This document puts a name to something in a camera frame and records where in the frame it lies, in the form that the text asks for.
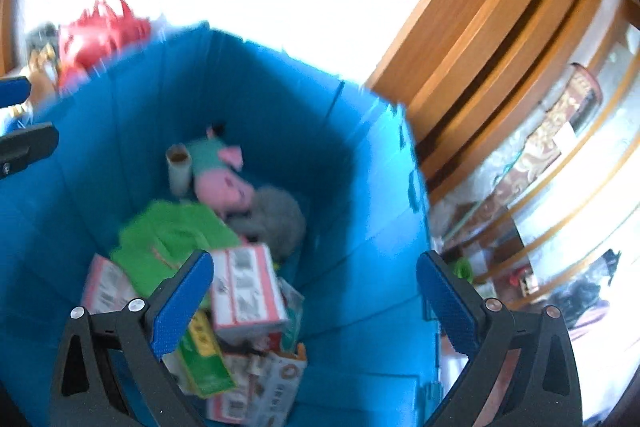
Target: silver screw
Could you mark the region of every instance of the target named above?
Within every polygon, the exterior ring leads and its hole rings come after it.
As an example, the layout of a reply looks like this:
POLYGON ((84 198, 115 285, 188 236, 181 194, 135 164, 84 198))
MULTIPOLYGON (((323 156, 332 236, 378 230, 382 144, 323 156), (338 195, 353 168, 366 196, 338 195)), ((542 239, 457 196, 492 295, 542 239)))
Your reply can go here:
POLYGON ((551 317, 552 319, 559 319, 561 315, 560 310, 555 306, 548 306, 546 308, 546 314, 549 315, 549 317, 551 317))
POLYGON ((484 305, 492 312, 499 312, 502 309, 502 303, 498 299, 487 299, 484 305))
POLYGON ((145 307, 145 301, 142 299, 133 299, 127 308, 129 308, 130 312, 139 312, 142 308, 145 307))
POLYGON ((82 308, 82 306, 76 306, 71 310, 70 315, 72 319, 79 319, 84 315, 84 308, 82 308))

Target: stuffed animal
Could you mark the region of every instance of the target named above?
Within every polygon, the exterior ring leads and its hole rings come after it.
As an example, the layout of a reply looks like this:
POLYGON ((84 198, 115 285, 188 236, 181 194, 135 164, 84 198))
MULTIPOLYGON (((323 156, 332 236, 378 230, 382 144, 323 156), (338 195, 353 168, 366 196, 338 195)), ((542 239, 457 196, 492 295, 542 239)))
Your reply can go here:
POLYGON ((254 188, 229 167, 242 168, 239 147, 229 147, 211 129, 207 137, 187 144, 193 169, 193 190, 221 219, 228 214, 247 212, 252 206, 254 188))
POLYGON ((268 185, 255 191, 247 214, 231 216, 226 224, 250 243, 266 243, 276 263, 293 253, 306 230, 305 217, 293 196, 268 185))

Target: red object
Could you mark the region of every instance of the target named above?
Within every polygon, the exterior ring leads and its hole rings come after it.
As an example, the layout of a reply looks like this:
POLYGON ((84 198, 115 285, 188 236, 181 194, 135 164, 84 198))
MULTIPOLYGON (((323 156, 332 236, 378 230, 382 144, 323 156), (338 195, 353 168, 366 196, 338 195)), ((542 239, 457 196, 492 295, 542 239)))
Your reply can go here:
MULTIPOLYGON (((124 0, 122 15, 116 15, 106 1, 96 1, 91 13, 60 27, 60 62, 63 70, 89 71, 101 58, 108 57, 133 42, 146 41, 151 34, 149 19, 137 18, 124 0)), ((63 74, 60 87, 72 79, 63 74)))

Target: green cloth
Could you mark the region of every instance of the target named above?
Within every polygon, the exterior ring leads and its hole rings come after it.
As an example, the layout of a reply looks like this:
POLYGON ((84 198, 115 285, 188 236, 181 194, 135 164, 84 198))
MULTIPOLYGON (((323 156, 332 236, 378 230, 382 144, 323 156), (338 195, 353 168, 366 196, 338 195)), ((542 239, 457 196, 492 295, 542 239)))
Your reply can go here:
POLYGON ((153 201, 121 232, 111 259, 141 297, 172 277, 194 250, 238 247, 238 236, 209 207, 153 201))
POLYGON ((191 155, 191 169, 194 176, 199 176, 209 169, 226 168, 218 158, 218 152, 227 147, 220 138, 199 138, 189 142, 186 147, 191 155))

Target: red toy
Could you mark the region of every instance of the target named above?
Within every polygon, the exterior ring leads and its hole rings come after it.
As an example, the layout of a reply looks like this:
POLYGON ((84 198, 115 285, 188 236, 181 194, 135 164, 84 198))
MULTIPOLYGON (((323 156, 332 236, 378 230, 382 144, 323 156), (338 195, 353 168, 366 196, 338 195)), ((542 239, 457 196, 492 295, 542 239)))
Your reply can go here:
POLYGON ((91 13, 84 10, 77 21, 60 26, 59 87, 68 89, 75 84, 79 71, 88 71, 101 58, 149 38, 149 19, 135 17, 124 0, 120 0, 120 4, 121 16, 116 15, 106 1, 96 1, 91 13))

